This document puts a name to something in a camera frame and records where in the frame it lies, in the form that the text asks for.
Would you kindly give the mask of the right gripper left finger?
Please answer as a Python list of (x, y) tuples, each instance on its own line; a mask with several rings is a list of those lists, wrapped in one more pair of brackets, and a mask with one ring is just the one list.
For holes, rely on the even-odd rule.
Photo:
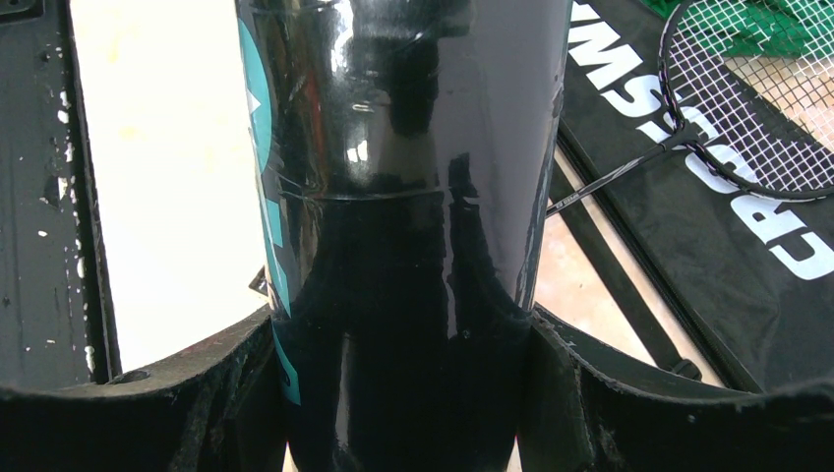
[(278, 471), (268, 309), (110, 383), (1, 390), (5, 471)]

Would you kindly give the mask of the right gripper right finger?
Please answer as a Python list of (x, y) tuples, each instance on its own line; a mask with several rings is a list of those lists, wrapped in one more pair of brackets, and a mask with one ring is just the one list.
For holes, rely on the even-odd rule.
[(537, 308), (518, 446), (526, 471), (829, 471), (833, 383), (696, 382)]

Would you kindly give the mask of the black shuttlecock tube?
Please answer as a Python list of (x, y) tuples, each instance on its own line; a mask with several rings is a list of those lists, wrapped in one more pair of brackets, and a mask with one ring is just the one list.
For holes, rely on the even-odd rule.
[(236, 3), (299, 470), (506, 469), (570, 8)]

